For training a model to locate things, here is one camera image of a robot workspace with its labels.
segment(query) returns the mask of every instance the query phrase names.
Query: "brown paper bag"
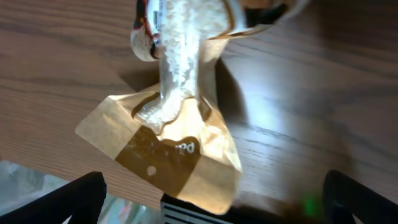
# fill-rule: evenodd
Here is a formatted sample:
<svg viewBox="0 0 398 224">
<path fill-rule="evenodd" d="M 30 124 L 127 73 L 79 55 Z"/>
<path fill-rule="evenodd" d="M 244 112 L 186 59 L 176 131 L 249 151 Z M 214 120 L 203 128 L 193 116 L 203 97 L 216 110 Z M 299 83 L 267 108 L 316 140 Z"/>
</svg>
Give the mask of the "brown paper bag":
<svg viewBox="0 0 398 224">
<path fill-rule="evenodd" d="M 157 96 L 153 90 L 108 96 L 76 133 L 165 193 L 212 213 L 227 212 L 242 168 L 219 110 L 204 98 L 186 99 L 177 119 L 156 136 L 134 116 Z"/>
</svg>

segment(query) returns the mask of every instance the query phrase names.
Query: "dark brown label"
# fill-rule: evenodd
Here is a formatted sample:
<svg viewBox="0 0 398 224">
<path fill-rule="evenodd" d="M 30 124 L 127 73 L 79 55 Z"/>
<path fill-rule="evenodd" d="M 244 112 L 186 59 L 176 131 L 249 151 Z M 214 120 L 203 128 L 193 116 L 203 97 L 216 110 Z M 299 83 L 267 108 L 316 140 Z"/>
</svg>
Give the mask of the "dark brown label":
<svg viewBox="0 0 398 224">
<path fill-rule="evenodd" d="M 145 126 L 137 131 L 115 161 L 170 196 L 176 197 L 200 158 L 195 137 L 160 142 Z"/>
</svg>

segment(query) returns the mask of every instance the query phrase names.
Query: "wood grain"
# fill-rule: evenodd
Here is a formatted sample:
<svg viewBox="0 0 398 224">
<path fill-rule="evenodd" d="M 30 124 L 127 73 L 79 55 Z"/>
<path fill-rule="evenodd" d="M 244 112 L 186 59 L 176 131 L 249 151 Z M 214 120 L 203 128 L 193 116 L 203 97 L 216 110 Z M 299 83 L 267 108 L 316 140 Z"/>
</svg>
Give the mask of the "wood grain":
<svg viewBox="0 0 398 224">
<path fill-rule="evenodd" d="M 129 46 L 130 0 L 0 0 L 0 155 L 64 179 L 98 170 L 109 192 L 162 192 L 80 139 L 107 95 L 157 81 Z M 281 212 L 339 169 L 398 202 L 398 2 L 319 0 L 232 40 L 218 100 L 244 177 L 236 205 Z"/>
</svg>

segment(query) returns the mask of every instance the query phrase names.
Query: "label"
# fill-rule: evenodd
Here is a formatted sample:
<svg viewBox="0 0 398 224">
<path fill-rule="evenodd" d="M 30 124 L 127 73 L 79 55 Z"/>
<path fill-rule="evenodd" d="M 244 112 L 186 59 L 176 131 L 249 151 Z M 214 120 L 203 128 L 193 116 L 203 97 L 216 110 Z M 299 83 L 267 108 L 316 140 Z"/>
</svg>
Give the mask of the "label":
<svg viewBox="0 0 398 224">
<path fill-rule="evenodd" d="M 115 161 L 172 197 L 191 176 L 199 158 L 200 143 L 188 136 L 181 141 L 159 141 L 145 126 L 134 134 Z"/>
<path fill-rule="evenodd" d="M 160 31 L 160 2 L 159 0 L 149 0 L 146 14 L 150 32 L 153 36 Z"/>
</svg>

